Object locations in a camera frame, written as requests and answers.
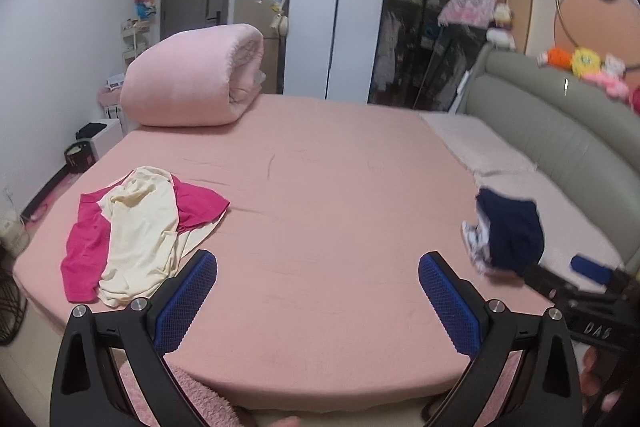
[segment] pillow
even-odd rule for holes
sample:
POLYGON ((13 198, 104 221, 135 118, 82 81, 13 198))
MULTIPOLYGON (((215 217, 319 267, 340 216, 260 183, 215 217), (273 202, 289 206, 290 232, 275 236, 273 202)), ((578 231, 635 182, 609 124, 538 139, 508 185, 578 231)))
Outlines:
POLYGON ((602 286, 571 270, 569 263, 574 255, 582 254, 610 267, 623 266, 620 254, 609 239, 542 172, 476 175, 475 178, 479 187, 536 202, 545 233, 541 266, 585 291, 602 291, 602 286))
POLYGON ((536 171, 536 165, 529 158, 478 118, 442 112, 423 112, 420 116, 473 174, 536 171))

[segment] baseboard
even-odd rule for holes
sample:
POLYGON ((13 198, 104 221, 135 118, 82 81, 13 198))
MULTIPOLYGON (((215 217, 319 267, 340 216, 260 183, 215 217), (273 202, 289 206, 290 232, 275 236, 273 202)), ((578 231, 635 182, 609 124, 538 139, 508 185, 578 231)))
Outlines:
POLYGON ((50 179, 44 185, 44 187, 41 188, 41 190, 35 195, 33 200, 31 200, 30 203, 25 206, 24 210, 20 214, 20 217, 25 223, 31 220, 30 218, 31 216, 33 216, 33 213, 42 204, 45 198, 49 196, 50 193, 52 193, 53 189, 56 188, 63 179, 65 179, 65 176, 67 174, 69 174, 69 168, 67 165, 65 165, 62 169, 60 169, 53 175, 52 179, 50 179))

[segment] gray upholstered headboard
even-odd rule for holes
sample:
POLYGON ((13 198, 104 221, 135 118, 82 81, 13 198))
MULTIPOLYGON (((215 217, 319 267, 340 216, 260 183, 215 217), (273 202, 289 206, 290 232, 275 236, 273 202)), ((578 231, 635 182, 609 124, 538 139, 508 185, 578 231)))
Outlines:
POLYGON ((640 118, 569 73, 485 47, 459 112, 523 151, 640 268, 640 118))

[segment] metal screw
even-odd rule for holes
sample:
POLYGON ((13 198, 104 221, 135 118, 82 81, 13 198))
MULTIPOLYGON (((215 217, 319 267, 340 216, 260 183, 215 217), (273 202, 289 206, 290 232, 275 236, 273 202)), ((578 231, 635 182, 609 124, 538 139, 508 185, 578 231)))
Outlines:
POLYGON ((86 306, 84 304, 80 304, 76 306, 71 313, 74 317, 82 317, 86 313, 86 306))
POLYGON ((146 308, 146 299, 144 297, 138 297, 137 299, 134 299, 133 302, 131 303, 131 309, 135 312, 139 312, 142 311, 143 309, 146 308))
POLYGON ((553 321, 559 321, 562 318, 562 312, 556 308, 551 308, 549 310, 549 317, 553 321))
POLYGON ((504 302, 498 301, 498 299, 492 299, 488 304, 489 309, 494 313, 502 313, 506 308, 504 302))

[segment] navy blue cloth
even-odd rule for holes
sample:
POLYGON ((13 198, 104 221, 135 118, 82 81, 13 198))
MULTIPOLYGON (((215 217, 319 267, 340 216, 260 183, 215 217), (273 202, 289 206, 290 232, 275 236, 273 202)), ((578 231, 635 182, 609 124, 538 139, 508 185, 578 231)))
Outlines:
POLYGON ((481 188, 478 209, 489 220, 491 264, 522 276, 530 264, 537 264, 545 250, 545 236, 538 208, 531 200, 512 200, 481 188))

